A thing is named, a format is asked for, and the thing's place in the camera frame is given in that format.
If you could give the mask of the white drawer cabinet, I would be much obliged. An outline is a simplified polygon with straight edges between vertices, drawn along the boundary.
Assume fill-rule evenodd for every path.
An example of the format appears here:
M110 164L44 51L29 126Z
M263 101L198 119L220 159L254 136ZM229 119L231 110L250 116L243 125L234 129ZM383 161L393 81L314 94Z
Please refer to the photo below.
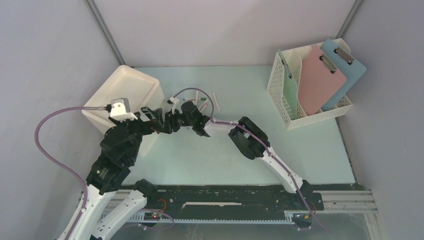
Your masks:
M135 70L129 66L119 66L103 85L94 93L84 107L106 106L111 104L122 109L121 112L141 113L142 107L151 110L162 108L165 110L165 95L158 79ZM108 119L107 111L82 110L83 115L102 133L115 126ZM141 113L140 120L148 121L149 118ZM142 137L138 157L145 156L158 139L158 134L153 133Z

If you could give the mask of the white chalk stick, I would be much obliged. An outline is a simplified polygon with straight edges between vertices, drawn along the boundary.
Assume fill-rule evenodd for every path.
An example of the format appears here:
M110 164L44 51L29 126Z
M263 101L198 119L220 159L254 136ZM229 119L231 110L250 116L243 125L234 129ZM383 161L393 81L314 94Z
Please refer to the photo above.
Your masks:
M215 102L215 105L216 105L216 109L217 109L218 112L220 112L221 108L220 108L220 105L219 105L217 95L216 95L215 92L212 92L212 95L213 95L213 99L214 99L214 102Z

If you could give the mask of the green clipboard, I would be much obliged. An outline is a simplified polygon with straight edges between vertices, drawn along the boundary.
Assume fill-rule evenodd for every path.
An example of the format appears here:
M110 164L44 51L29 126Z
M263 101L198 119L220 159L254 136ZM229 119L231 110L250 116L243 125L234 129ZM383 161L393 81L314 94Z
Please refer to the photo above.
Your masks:
M283 82L283 96L288 105L287 113L291 120L298 118L297 106L298 106L298 85L294 76L294 71L289 62L289 58L285 57L282 51L278 50L278 55L281 58L281 63L284 67L284 82Z

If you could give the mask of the pink clipboard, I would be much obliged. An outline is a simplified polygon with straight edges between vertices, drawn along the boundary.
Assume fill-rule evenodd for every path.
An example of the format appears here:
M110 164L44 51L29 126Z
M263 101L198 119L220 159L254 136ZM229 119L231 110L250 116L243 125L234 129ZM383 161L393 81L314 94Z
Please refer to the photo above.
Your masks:
M314 115L342 87L346 77L317 45L302 61L298 103L307 116Z

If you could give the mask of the blue clipboard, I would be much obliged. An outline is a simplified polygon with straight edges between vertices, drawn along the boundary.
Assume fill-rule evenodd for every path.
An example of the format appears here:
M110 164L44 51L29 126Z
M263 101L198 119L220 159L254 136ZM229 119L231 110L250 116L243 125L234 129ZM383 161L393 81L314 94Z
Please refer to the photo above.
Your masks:
M346 77L346 82L342 87L321 107L322 111L329 111L364 75L367 68L350 53L350 50L347 50L342 44L338 44L334 40L327 39L321 46L321 50Z

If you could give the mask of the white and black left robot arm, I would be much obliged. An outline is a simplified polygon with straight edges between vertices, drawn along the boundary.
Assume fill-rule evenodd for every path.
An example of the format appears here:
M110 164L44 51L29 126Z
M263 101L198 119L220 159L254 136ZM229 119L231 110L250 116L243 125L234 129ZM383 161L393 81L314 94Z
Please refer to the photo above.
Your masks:
M140 112L130 112L123 103L109 104L105 110L114 126L100 142L100 155L82 182L82 199L60 235L61 240L109 240L136 212L153 208L158 202L156 186L142 179L118 206L101 217L135 165L143 137L158 133L163 127L160 108L143 108L148 120L142 120Z

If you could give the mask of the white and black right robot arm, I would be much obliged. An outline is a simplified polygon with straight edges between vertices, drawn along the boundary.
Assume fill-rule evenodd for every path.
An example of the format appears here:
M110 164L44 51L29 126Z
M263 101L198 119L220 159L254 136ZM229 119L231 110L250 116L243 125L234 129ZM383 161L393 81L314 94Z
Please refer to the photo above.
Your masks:
M312 185L277 155L266 133L248 117L238 121L217 120L202 114L191 101L184 102L178 111L177 102L173 97L167 100L171 110L165 113L163 133L171 134L181 127L189 127L201 137L227 135L244 157L261 160L279 178L285 191L291 193L290 201L295 208L304 209L310 204Z

